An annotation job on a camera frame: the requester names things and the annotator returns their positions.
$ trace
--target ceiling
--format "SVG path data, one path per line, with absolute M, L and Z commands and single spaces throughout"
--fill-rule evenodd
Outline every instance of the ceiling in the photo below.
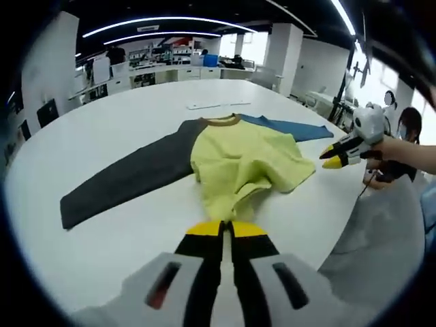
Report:
M 426 0 L 402 0 L 401 11 L 394 10 L 391 0 L 340 0 L 343 4 L 357 34 L 364 33 L 362 13 L 366 18 L 366 32 L 371 40 L 375 40 L 374 55 L 390 64 L 400 72 L 402 78 L 408 84 L 416 83 L 410 76 L 410 68 L 417 75 L 424 76 L 427 81 L 435 83 L 436 70 L 422 59 L 417 50 L 416 37 L 411 34 L 410 26 L 414 26 L 422 32 L 430 48 L 436 49 L 433 17 L 429 16 L 431 10 L 423 10 Z M 352 39 L 342 18 L 334 8 L 330 0 L 276 0 L 276 3 L 286 7 L 291 13 L 303 21 L 310 29 L 317 33 L 317 40 L 335 44 L 343 48 L 350 48 Z M 311 32 L 297 20 L 286 14 L 267 0 L 186 0 L 171 4 L 168 1 L 144 1 L 144 0 L 39 0 L 31 1 L 29 6 L 35 6 L 35 12 L 40 15 L 34 21 L 23 22 L 22 31 L 24 40 L 29 44 L 37 35 L 38 29 L 44 26 L 57 11 L 65 10 L 80 19 L 77 52 L 82 57 L 91 55 L 104 49 L 104 42 L 115 40 L 120 37 L 138 34 L 137 27 L 147 25 L 159 25 L 158 31 L 195 31 L 209 33 L 245 33 L 235 28 L 224 28 L 210 22 L 193 22 L 189 20 L 167 20 L 159 22 L 147 22 L 125 25 L 103 31 L 88 38 L 82 35 L 89 31 L 105 27 L 117 22 L 144 17 L 157 16 L 193 16 L 223 20 L 235 24 L 263 21 L 260 25 L 250 26 L 256 31 L 270 31 L 272 22 L 291 22 L 299 26 L 306 35 Z M 30 30 L 24 35 L 25 27 Z

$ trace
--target gray cloth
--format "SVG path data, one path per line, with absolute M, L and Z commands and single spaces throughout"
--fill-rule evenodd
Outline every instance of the gray cloth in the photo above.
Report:
M 193 173 L 191 150 L 206 121 L 185 121 L 174 134 L 144 146 L 61 199 L 64 229 Z

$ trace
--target white table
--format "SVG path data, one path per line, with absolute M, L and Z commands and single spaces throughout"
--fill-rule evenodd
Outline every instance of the white table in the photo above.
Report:
M 251 104 L 187 110 L 194 100 Z M 61 225 L 61 197 L 109 164 L 176 131 L 186 119 L 232 112 L 326 125 L 334 133 L 335 138 L 298 144 L 302 155 L 315 162 L 316 173 L 290 194 L 271 192 L 254 219 L 280 252 L 292 252 L 316 269 L 322 265 L 362 191 L 364 163 L 324 170 L 318 159 L 343 132 L 248 81 L 165 83 L 106 97 L 60 117 L 23 144 L 6 176 L 5 199 L 16 240 L 30 269 L 62 309 L 69 313 L 108 302 L 127 276 L 158 253 L 173 252 L 186 230 L 205 214 L 193 175 L 70 231 Z M 220 294 L 221 302 L 235 307 Z M 223 316 L 231 319 L 226 312 Z

